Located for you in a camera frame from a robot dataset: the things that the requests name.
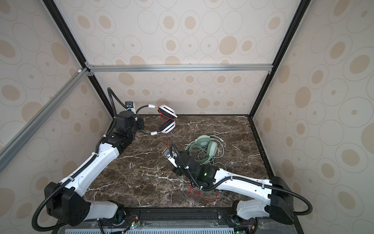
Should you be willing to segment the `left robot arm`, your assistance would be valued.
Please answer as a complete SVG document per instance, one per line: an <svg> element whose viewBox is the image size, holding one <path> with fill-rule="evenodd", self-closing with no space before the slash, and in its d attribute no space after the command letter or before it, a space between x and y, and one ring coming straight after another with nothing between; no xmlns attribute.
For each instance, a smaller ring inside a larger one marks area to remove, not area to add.
<svg viewBox="0 0 374 234"><path fill-rule="evenodd" d="M90 220L108 219L116 225L125 221L123 205L84 199L99 174L131 145L141 125L133 102L123 103L111 88L107 91L115 114L107 133L81 166L59 183L51 182L45 187L45 199L32 217L31 225L35 231L48 232Z"/></svg>

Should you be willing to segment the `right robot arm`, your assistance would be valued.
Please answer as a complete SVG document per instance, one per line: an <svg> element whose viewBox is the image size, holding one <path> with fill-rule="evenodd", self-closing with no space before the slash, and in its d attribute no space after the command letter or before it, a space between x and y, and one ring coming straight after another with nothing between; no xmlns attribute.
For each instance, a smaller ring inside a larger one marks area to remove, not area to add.
<svg viewBox="0 0 374 234"><path fill-rule="evenodd" d="M309 215L313 210L310 201L290 191L278 176L268 180L237 175L216 166L200 165L191 155L181 151L165 153L165 156L174 166L174 172L185 175L192 188L203 192L230 191L250 197L249 201L239 201L233 206L234 214L242 219L269 217L278 223L292 225L295 216Z"/></svg>

